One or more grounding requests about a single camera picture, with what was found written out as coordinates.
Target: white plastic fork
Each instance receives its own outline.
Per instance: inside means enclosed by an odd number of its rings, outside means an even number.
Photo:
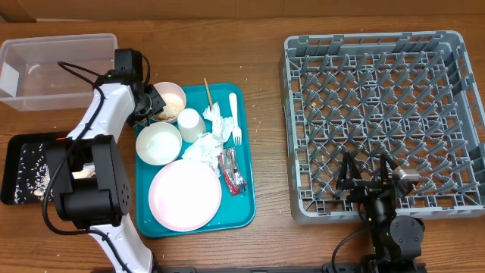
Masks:
[[[234,120],[234,129],[233,129],[233,140],[234,145],[241,145],[241,138],[243,133],[241,132],[241,128],[237,123],[237,97],[235,93],[229,94],[229,105],[230,111],[233,113],[233,120]]]

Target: black tray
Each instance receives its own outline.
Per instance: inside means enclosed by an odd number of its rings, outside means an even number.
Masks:
[[[34,191],[49,177],[45,148],[48,143],[66,137],[68,132],[30,133],[10,139],[5,159],[0,200],[6,205],[40,202]]]

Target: chopstick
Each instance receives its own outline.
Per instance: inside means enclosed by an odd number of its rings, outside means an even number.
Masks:
[[[212,109],[212,98],[211,98],[211,92],[209,91],[209,85],[207,85],[207,80],[204,78],[205,81],[205,88],[207,89],[207,97],[209,98],[209,105],[211,106]]]

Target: wood grain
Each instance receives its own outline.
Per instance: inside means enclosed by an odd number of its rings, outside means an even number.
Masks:
[[[475,79],[485,97],[485,18],[332,17],[272,20],[167,20],[0,25],[0,40],[84,33],[114,33],[120,47],[140,50],[152,64],[152,82],[203,84],[203,77],[238,85],[246,104],[257,213],[245,228],[206,234],[143,238],[166,266],[223,268],[319,266],[359,224],[300,225],[289,211],[286,133],[278,61],[291,35],[457,30],[465,38]],[[9,139],[19,133],[71,130],[83,109],[16,112],[0,105],[0,170]],[[135,187],[135,136],[125,127],[118,143]],[[135,217],[135,206],[132,207]],[[42,222],[39,205],[0,205],[1,272],[88,272],[110,266],[88,236],[61,237]],[[57,226],[71,228],[56,221]],[[422,245],[429,272],[485,272],[485,218],[426,221]],[[358,261],[371,251],[368,237],[339,252],[338,262]]]

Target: crumpled napkin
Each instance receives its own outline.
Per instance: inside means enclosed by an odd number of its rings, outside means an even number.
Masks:
[[[208,106],[202,116],[204,119],[212,121],[212,133],[204,133],[199,136],[185,150],[182,158],[199,160],[211,167],[217,177],[220,177],[218,156],[222,153],[224,143],[229,140],[230,134],[233,132],[233,118],[222,118],[217,102],[212,105],[212,109]]]

